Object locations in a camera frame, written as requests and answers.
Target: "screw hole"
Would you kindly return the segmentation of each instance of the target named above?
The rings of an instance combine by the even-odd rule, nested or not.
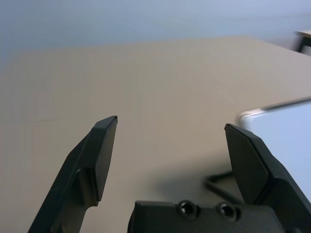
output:
[[[177,206],[178,213],[185,219],[195,219],[198,214],[198,207],[189,200],[181,201]]]
[[[226,216],[226,217],[233,217],[234,216],[234,209],[232,209],[232,207],[231,206],[229,206],[229,205],[223,205],[222,207],[221,207],[221,212],[222,212],[222,214],[224,215],[224,216]]]
[[[180,209],[186,215],[192,215],[194,212],[194,207],[190,203],[187,203],[187,202],[181,203]]]
[[[221,203],[218,205],[218,212],[228,221],[235,221],[238,218],[237,208],[229,203]]]

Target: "beige table surface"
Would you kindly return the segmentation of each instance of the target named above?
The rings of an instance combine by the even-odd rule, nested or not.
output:
[[[30,227],[70,150],[119,116],[103,201],[81,232],[125,233],[136,200],[213,203],[224,126],[311,95],[311,58],[249,37],[29,52],[0,79],[0,232]]]

